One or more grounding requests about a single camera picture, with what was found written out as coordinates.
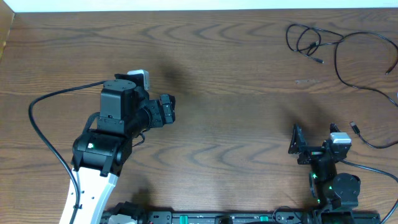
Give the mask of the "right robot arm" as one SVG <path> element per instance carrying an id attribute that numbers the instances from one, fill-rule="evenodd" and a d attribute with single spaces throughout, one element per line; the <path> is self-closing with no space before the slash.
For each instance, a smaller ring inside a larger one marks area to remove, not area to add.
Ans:
<path id="1" fill-rule="evenodd" d="M 330 124 L 329 138 L 321 146 L 309 146 L 302 128 L 295 124 L 292 130 L 289 154 L 298 155 L 297 164 L 310 165 L 310 190 L 318 200 L 318 207 L 304 213 L 302 223 L 353 224 L 353 209 L 358 206 L 360 178 L 339 173 L 336 163 L 346 158 L 352 146 L 348 134 Z"/>

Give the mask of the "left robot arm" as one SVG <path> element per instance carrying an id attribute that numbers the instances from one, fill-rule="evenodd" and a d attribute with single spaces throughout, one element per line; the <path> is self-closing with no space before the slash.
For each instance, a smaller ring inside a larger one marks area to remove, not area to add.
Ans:
<path id="1" fill-rule="evenodd" d="M 145 70 L 117 74 L 104 82 L 100 110 L 92 114 L 73 143 L 72 174 L 60 223 L 99 223 L 133 140 L 151 128 L 175 121 L 175 97 L 149 98 Z"/>

